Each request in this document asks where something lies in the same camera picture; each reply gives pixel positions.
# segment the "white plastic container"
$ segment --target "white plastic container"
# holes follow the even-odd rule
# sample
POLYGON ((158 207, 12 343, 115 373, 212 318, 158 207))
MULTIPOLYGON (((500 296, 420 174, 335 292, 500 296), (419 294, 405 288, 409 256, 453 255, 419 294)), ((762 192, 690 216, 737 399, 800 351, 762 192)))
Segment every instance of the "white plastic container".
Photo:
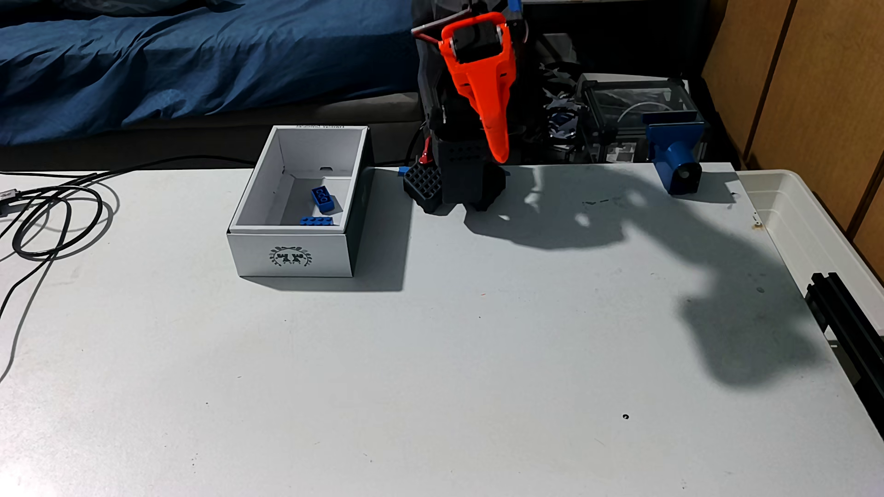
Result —
POLYGON ((371 191, 367 126, 274 126, 227 230, 240 276, 353 276, 371 191), (320 212, 324 186, 334 209, 320 212), (300 226, 331 217, 333 226, 300 226))
POLYGON ((737 174, 802 294, 814 272, 837 272, 872 326, 884 335, 884 287, 801 177, 782 170, 737 174))

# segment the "box logo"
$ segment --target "box logo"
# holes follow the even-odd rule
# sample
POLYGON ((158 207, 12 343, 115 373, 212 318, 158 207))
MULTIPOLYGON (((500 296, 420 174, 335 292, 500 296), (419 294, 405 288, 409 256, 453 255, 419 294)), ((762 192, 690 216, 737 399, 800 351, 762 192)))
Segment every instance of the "box logo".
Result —
POLYGON ((274 247, 271 250, 271 262, 277 266, 299 264, 307 267, 313 262, 313 256, 301 247, 274 247))

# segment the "table surface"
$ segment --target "table surface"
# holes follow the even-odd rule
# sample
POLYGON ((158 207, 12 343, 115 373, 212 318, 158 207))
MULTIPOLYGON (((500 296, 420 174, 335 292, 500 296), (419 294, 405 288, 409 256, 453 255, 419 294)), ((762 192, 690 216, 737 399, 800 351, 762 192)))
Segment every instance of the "table surface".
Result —
POLYGON ((0 494, 884 494, 739 179, 704 169, 673 198, 650 164, 511 168, 447 216, 380 170, 352 279, 236 276, 247 170, 106 180, 101 233, 0 319, 0 494))

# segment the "blue 3d printed part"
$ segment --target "blue 3d printed part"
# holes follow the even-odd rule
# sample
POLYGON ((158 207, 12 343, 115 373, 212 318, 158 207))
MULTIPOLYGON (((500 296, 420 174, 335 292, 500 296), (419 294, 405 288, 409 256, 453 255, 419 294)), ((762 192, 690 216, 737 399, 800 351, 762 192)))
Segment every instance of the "blue 3d printed part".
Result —
POLYGON ((301 226, 334 226, 332 218, 301 218, 301 226))
POLYGON ((313 202, 316 202, 316 206, 319 208, 320 212, 328 212, 329 210, 334 209, 334 201, 332 200, 332 194, 329 193, 328 188, 313 188, 310 192, 313 193, 313 202))
POLYGON ((647 112, 648 158, 654 163, 663 187, 670 195, 697 192, 703 170, 694 157, 694 147, 703 137, 705 125, 695 121, 695 111, 647 112))

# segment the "wooden wall panel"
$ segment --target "wooden wall panel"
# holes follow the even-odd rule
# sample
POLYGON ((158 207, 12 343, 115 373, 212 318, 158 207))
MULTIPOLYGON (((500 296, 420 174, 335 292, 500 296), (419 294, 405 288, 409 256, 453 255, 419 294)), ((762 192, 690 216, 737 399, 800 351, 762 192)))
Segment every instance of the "wooden wall panel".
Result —
POLYGON ((703 78, 742 155, 770 70, 789 0, 729 0, 703 78))
POLYGON ((884 189, 878 188, 853 242, 872 269, 884 279, 884 189))
POLYGON ((798 0, 750 164, 790 169, 846 229, 884 150, 884 2, 798 0))

